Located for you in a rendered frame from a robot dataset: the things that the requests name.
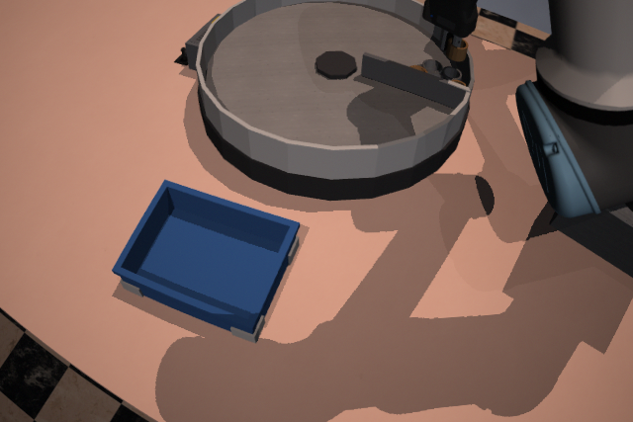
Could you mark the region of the grey round turntable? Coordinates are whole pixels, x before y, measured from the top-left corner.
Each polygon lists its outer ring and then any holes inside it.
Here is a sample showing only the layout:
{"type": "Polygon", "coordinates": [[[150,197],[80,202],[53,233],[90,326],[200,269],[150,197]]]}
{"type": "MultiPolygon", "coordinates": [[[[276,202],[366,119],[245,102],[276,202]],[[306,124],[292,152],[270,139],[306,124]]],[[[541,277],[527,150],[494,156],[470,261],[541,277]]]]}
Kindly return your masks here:
{"type": "Polygon", "coordinates": [[[197,69],[207,136],[251,180],[326,201],[374,199],[438,171],[469,114],[473,57],[448,58],[423,6],[241,0],[174,62],[197,69]],[[469,86],[410,67],[426,59],[469,86]]]}

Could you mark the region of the blue plastic crate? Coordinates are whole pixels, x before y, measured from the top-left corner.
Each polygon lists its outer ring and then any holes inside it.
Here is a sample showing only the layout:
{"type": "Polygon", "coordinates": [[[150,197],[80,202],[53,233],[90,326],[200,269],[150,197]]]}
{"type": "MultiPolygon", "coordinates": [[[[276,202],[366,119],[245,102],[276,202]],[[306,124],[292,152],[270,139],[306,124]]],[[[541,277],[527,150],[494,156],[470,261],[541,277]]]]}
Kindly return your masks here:
{"type": "Polygon", "coordinates": [[[125,290],[256,344],[299,228],[164,180],[112,271],[125,290]]]}

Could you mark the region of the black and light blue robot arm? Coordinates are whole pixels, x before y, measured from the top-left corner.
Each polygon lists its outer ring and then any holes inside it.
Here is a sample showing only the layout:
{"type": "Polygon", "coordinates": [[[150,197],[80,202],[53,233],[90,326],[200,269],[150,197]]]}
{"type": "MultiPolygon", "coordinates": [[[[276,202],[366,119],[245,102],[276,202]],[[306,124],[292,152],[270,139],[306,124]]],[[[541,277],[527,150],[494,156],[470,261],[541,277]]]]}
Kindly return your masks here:
{"type": "Polygon", "coordinates": [[[541,187],[564,217],[633,211],[633,0],[548,2],[537,81],[515,93],[541,187]]]}

